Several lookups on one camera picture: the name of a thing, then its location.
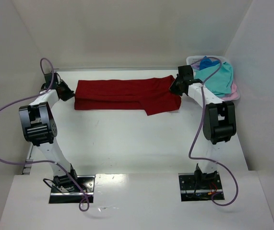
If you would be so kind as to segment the white plastic laundry basket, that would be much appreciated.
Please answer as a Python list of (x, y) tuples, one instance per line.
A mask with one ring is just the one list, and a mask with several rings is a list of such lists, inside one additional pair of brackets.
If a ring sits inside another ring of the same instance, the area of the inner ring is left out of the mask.
[[(194, 64), (194, 63), (198, 63), (200, 62), (202, 59), (203, 59), (204, 55), (203, 56), (189, 56), (186, 58), (186, 63), (187, 65), (191, 65), (191, 64)], [(214, 59), (217, 59), (220, 61), (220, 64), (222, 64), (223, 62), (228, 62), (229, 61), (223, 57), (223, 56), (213, 56), (213, 55), (209, 55), (207, 56), (208, 58), (214, 58)]]

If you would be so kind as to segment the blue t shirt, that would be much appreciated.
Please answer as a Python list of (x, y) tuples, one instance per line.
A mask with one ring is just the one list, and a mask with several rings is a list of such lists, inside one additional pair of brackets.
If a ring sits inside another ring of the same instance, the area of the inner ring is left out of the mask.
[(220, 61), (214, 58), (208, 58), (207, 56), (204, 56), (203, 59), (199, 63), (199, 70), (203, 70), (209, 67), (213, 67), (216, 65), (219, 65)]

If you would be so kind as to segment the lilac t shirt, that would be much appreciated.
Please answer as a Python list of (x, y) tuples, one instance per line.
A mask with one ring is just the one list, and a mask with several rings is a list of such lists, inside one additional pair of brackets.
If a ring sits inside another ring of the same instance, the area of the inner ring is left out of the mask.
[(191, 67), (194, 71), (199, 71), (200, 70), (200, 63), (194, 63), (194, 64), (191, 64)]

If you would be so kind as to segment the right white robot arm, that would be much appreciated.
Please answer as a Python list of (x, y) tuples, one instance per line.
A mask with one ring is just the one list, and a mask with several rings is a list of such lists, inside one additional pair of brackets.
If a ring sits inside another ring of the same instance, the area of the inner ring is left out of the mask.
[[(219, 165), (212, 157), (214, 146), (220, 142), (230, 141), (237, 130), (235, 105), (231, 101), (220, 99), (207, 89), (203, 80), (195, 78), (190, 65), (178, 67), (178, 74), (169, 90), (178, 96), (187, 95), (202, 108), (201, 122), (188, 157), (198, 162), (194, 172), (196, 187), (211, 184), (218, 176)], [(192, 151), (201, 133), (209, 141), (209, 152), (204, 157), (193, 157)]]

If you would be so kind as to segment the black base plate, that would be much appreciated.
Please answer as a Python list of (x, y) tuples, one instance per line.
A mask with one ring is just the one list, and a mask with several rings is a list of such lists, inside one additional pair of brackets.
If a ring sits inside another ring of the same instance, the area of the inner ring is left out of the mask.
[[(75, 184), (66, 188), (62, 185), (54, 183), (55, 180), (44, 178), (44, 183), (50, 188), (49, 204), (73, 204), (79, 203), (84, 199), (83, 193), (76, 187)], [(77, 183), (86, 193), (89, 203), (93, 203), (95, 176), (94, 175), (78, 175)]]
[(182, 202), (224, 200), (220, 175), (209, 181), (197, 182), (194, 173), (179, 173), (179, 188)]

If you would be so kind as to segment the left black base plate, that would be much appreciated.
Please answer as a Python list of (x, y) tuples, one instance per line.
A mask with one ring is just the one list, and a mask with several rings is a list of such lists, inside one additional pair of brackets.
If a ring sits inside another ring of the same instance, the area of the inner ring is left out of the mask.
[[(79, 203), (84, 199), (83, 193), (76, 187), (75, 184), (66, 188), (62, 185), (54, 183), (55, 180), (44, 178), (44, 183), (50, 188), (49, 204), (73, 204)], [(94, 175), (78, 175), (77, 183), (86, 193), (89, 203), (93, 203), (95, 176)]]

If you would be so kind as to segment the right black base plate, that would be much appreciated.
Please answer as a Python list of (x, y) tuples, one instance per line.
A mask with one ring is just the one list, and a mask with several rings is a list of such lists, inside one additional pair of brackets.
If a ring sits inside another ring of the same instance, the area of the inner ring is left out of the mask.
[(224, 200), (220, 175), (209, 181), (197, 182), (194, 173), (179, 173), (179, 188), (182, 202)]

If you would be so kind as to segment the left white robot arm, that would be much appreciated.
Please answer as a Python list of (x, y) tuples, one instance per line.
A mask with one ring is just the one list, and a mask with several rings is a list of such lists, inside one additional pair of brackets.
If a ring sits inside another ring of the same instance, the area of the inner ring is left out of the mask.
[(64, 157), (56, 140), (57, 125), (51, 108), (59, 100), (67, 101), (74, 97), (68, 85), (58, 73), (44, 75), (45, 83), (41, 87), (43, 95), (38, 96), (29, 105), (19, 108), (19, 117), (23, 135), (44, 154), (53, 170), (52, 183), (54, 188), (61, 191), (77, 192), (77, 174), (72, 164)]

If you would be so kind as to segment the teal t shirt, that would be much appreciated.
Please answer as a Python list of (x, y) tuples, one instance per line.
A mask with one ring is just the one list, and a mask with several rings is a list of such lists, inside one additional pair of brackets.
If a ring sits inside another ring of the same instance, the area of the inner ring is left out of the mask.
[[(219, 65), (209, 67), (203, 70), (196, 71), (194, 78), (204, 81), (214, 71), (218, 69)], [(227, 94), (231, 94), (231, 84), (233, 82), (233, 67), (228, 62), (223, 62), (219, 71), (214, 74), (209, 80), (205, 82), (205, 86), (214, 95), (219, 98)]]

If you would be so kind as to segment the red t shirt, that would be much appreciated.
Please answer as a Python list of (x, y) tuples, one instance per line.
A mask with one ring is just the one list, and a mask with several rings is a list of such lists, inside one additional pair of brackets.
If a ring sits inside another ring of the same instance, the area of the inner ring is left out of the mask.
[(139, 80), (79, 80), (75, 110), (144, 110), (147, 115), (176, 111), (181, 97), (169, 90), (174, 77)]

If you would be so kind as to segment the pink t shirt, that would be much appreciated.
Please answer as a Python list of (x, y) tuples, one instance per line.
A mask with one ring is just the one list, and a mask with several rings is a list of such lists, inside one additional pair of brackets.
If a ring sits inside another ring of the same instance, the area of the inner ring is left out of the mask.
[(231, 94), (225, 95), (222, 100), (224, 101), (235, 101), (240, 98), (240, 93), (238, 92), (237, 85), (233, 81), (231, 84)]

